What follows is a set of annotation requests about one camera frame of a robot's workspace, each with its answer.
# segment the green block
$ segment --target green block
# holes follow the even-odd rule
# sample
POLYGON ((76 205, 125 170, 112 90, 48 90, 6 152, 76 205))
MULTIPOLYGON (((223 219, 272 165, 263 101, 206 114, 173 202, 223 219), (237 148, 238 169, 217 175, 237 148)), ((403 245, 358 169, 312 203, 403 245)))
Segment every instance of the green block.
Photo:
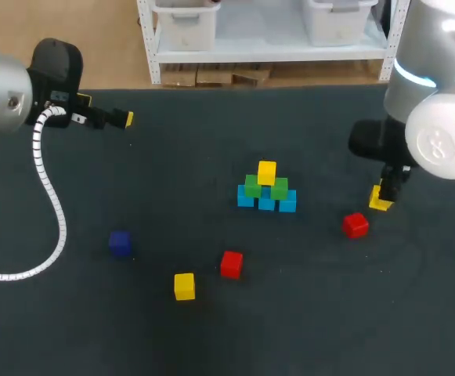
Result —
POLYGON ((271 200, 286 200, 288 197, 288 178, 276 178, 271 186, 271 200))
POLYGON ((257 184, 257 175, 246 175, 244 180, 244 195, 246 197, 262 197, 262 186, 257 184))

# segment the dark table surface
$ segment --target dark table surface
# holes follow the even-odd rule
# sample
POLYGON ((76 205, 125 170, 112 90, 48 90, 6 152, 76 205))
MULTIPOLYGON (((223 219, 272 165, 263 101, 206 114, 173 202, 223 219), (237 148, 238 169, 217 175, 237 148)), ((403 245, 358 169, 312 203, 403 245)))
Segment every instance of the dark table surface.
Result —
MULTIPOLYGON (((45 130, 67 246, 0 283, 0 375, 455 375, 455 182, 416 171, 372 211, 381 165, 347 150, 355 120, 384 116, 384 89, 95 92, 135 124, 45 130), (236 207, 263 158, 296 214, 236 207), (341 232, 352 212, 368 237, 341 232), (110 256, 118 229, 135 258, 110 256), (239 282, 218 275, 228 249, 244 253, 239 282), (196 274, 193 302, 174 300, 180 272, 196 274)), ((0 135, 0 273, 57 237, 31 128, 0 135)))

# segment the red block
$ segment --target red block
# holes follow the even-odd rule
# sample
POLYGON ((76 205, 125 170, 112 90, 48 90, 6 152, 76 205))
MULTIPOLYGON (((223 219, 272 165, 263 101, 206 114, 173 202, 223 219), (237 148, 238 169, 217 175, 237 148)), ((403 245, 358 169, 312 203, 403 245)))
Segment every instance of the red block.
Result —
POLYGON ((370 225, 361 213, 348 215, 344 218, 344 224, 342 225, 345 234, 351 239, 367 235, 368 227, 370 227, 370 225))
POLYGON ((243 255, 237 252, 226 251, 220 264, 220 275, 222 277, 238 280, 243 267, 243 255))

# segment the toy block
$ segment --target toy block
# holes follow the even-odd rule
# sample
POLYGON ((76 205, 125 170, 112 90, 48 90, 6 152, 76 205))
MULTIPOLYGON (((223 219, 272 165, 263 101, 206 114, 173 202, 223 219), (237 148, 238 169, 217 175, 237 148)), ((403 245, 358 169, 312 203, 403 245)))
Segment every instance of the toy block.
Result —
POLYGON ((257 177, 259 185, 273 186, 276 181, 276 162, 260 161, 257 177))
POLYGON ((222 277, 238 280, 243 267, 243 255, 241 253, 225 251, 222 263, 220 264, 220 275, 222 277))
POLYGON ((368 234, 369 227, 370 224, 361 213, 347 215, 344 218, 344 223, 342 225, 345 235, 351 239, 366 236, 368 234))
POLYGON ((382 210, 383 212, 386 212, 394 203, 391 201, 381 200, 379 198, 380 192, 381 186, 375 185, 371 191, 370 204, 368 206, 370 206, 372 209, 382 210))
POLYGON ((253 208, 255 199, 244 195, 244 185, 237 186, 237 206, 238 208, 253 208))
POLYGON ((246 197, 260 198, 262 196, 262 186, 257 183, 256 175, 246 175, 244 180, 244 195, 246 197))
POLYGON ((296 211, 297 211, 297 191, 288 190, 287 199, 280 201, 280 212, 295 213, 296 211))
POLYGON ((130 233, 128 231, 113 231, 110 233, 109 249, 114 256, 130 256, 132 254, 132 247, 130 245, 130 233))
POLYGON ((276 178, 273 186, 271 186, 271 198, 273 200, 286 200, 288 196, 288 179, 276 178))
POLYGON ((271 189, 268 186, 262 187, 262 197, 258 199, 258 210, 273 211, 276 207, 276 202, 271 199, 271 189))
POLYGON ((196 285, 194 274, 175 274, 175 299, 194 300, 196 298, 196 285))

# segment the white storage bin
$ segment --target white storage bin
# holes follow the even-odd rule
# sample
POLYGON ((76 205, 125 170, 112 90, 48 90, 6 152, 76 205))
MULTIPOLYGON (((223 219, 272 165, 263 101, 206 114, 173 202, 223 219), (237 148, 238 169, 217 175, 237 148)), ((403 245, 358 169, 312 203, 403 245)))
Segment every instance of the white storage bin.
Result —
POLYGON ((313 45, 359 43, 371 7, 378 0, 303 0, 304 21, 313 45))
POLYGON ((205 2, 176 2, 166 6, 155 5, 154 12, 159 17, 161 25, 161 38, 167 43, 170 50, 174 51, 207 51, 215 46, 215 31, 217 28, 217 12, 220 3, 210 6, 205 2))

